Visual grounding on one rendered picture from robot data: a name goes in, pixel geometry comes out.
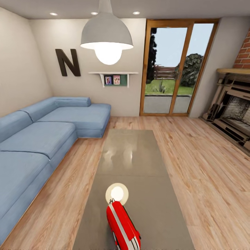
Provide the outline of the radio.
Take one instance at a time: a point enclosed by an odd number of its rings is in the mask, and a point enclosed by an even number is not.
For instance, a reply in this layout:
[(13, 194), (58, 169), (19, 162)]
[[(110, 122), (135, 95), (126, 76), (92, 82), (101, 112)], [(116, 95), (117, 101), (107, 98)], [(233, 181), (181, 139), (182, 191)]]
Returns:
[(119, 201), (110, 200), (106, 213), (118, 250), (140, 250), (140, 233), (124, 206)]

